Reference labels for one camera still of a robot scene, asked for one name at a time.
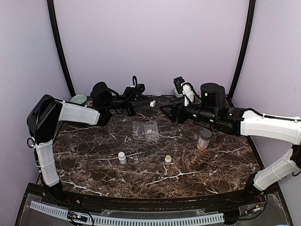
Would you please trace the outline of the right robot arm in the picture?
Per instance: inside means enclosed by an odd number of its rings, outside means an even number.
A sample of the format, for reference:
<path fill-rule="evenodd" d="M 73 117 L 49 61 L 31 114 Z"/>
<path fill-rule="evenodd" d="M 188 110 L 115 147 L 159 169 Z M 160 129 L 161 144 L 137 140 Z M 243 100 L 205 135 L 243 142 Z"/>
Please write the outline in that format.
<path fill-rule="evenodd" d="M 301 169 L 300 117 L 266 115 L 253 108 L 228 108 L 225 88 L 216 83 L 202 84 L 200 96 L 189 82 L 180 80 L 174 84 L 183 98 L 159 108 L 171 122 L 182 124 L 191 119 L 228 135 L 267 137 L 292 144 L 281 158 L 250 176 L 245 190 L 240 193 L 242 203 L 252 203 L 258 192 Z"/>

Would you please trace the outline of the small white bottle cap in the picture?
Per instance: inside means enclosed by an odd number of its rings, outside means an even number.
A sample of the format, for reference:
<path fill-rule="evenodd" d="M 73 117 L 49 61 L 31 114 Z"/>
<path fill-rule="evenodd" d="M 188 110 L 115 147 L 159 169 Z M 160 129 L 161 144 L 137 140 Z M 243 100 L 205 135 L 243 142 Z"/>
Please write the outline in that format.
<path fill-rule="evenodd" d="M 153 101 L 150 102 L 150 107 L 154 107 L 155 105 L 156 105 L 156 101 L 155 100 L 153 100 Z"/>

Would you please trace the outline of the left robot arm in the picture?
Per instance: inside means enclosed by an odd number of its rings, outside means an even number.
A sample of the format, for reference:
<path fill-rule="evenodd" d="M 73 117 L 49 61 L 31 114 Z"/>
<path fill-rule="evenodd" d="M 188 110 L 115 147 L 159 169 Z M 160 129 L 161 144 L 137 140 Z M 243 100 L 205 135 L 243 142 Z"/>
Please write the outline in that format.
<path fill-rule="evenodd" d="M 56 205 L 66 202 L 66 194 L 58 176 L 53 154 L 53 142 L 62 121 L 104 127 L 112 117 L 111 111 L 129 116 L 145 106 L 154 107 L 156 101 L 145 96 L 145 85 L 133 78 L 133 85 L 126 87 L 123 94 L 112 90 L 105 82 L 95 84 L 90 93 L 92 106 L 81 105 L 44 95 L 27 117 L 30 137 L 27 145 L 35 151 L 37 167 L 42 181 L 49 187 L 48 198 Z"/>

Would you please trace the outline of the clear plastic pill organizer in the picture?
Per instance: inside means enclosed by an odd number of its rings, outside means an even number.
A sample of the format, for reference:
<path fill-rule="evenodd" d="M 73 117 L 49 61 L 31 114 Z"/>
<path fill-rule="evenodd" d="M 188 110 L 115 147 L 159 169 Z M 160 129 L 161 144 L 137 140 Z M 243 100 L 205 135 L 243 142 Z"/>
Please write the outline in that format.
<path fill-rule="evenodd" d="M 146 130 L 152 129 L 155 133 L 147 134 Z M 141 122 L 134 121 L 132 123 L 133 139 L 138 141 L 154 141 L 159 139 L 158 126 L 155 121 Z"/>

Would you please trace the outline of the orange pill bottle grey cap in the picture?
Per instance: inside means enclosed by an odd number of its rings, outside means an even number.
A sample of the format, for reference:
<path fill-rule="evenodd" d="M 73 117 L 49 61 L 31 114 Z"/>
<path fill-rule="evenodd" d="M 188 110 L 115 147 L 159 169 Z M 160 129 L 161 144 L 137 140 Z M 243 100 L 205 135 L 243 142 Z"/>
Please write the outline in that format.
<path fill-rule="evenodd" d="M 199 135 L 197 149 L 200 151 L 205 151 L 208 148 L 211 137 L 212 132 L 208 129 L 203 129 Z"/>

